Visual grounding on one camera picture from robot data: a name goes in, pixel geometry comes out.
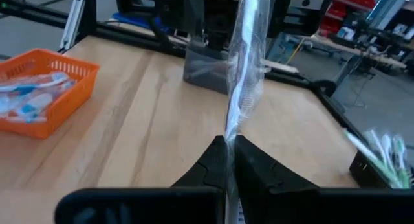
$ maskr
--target gray container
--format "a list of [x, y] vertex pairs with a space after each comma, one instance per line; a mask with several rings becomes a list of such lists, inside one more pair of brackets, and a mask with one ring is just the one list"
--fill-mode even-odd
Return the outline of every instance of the gray container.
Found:
[[199, 39], [187, 47], [184, 81], [227, 95], [227, 52], [209, 49]]

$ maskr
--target orange basket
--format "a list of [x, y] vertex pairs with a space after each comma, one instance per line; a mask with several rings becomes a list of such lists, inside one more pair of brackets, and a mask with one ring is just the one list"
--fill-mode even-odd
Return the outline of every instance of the orange basket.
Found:
[[46, 110], [47, 121], [15, 123], [0, 118], [0, 130], [45, 139], [50, 136], [92, 94], [99, 65], [62, 56], [44, 49], [34, 49], [0, 63], [0, 82], [37, 74], [63, 71], [76, 84], [63, 93]]

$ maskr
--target plastic packaging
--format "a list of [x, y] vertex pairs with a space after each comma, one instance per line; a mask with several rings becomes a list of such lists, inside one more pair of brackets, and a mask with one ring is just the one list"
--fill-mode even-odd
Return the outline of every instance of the plastic packaging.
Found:
[[348, 139], [376, 167], [392, 188], [412, 188], [413, 175], [406, 161], [406, 145], [400, 135], [383, 135], [381, 138], [374, 130], [364, 133], [368, 145], [344, 130]]
[[34, 89], [60, 84], [68, 79], [69, 76], [64, 72], [24, 76], [0, 83], [0, 92], [31, 92]]
[[0, 117], [9, 122], [45, 122], [46, 108], [76, 82], [65, 73], [17, 78], [0, 84]]
[[248, 118], [263, 92], [266, 35], [270, 0], [239, 0], [229, 46], [227, 85], [230, 98], [224, 138], [228, 148], [227, 223], [237, 223], [239, 196], [234, 176], [234, 145], [240, 124]]

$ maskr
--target clear plastic bag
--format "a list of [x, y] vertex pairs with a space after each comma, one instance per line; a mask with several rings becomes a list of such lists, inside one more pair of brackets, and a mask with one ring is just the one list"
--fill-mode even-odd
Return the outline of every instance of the clear plastic bag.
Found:
[[227, 223], [237, 223], [239, 196], [234, 176], [234, 146], [239, 126], [253, 112], [261, 93], [265, 69], [270, 0], [239, 0], [229, 46], [227, 85], [229, 108], [224, 138], [228, 148]]

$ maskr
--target workbench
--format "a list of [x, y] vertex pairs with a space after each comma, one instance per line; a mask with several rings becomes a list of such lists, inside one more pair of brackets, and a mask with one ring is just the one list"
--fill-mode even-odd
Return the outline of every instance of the workbench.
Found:
[[332, 47], [333, 49], [338, 49], [340, 51], [344, 51], [344, 52], [348, 52], [357, 56], [363, 56], [363, 57], [368, 57], [371, 60], [374, 60], [376, 62], [379, 63], [384, 63], [386, 65], [390, 65], [399, 69], [405, 69], [407, 67], [406, 64], [399, 62], [397, 60], [394, 60], [393, 58], [388, 58], [385, 57], [383, 55], [374, 55], [374, 54], [370, 54], [368, 52], [362, 52], [359, 49], [352, 49], [350, 47], [345, 47], [343, 45], [339, 45], [337, 43], [332, 42], [332, 40], [328, 39], [328, 38], [322, 38], [319, 36], [310, 36], [310, 37], [304, 37], [305, 41], [311, 41], [313, 43], [319, 43], [328, 47]]
[[[79, 188], [171, 186], [224, 133], [227, 96], [183, 82], [182, 58], [92, 36], [65, 55], [101, 66], [93, 95], [46, 140], [0, 132], [0, 223], [52, 223]], [[356, 149], [308, 89], [265, 80], [241, 134], [319, 186], [356, 186]]]

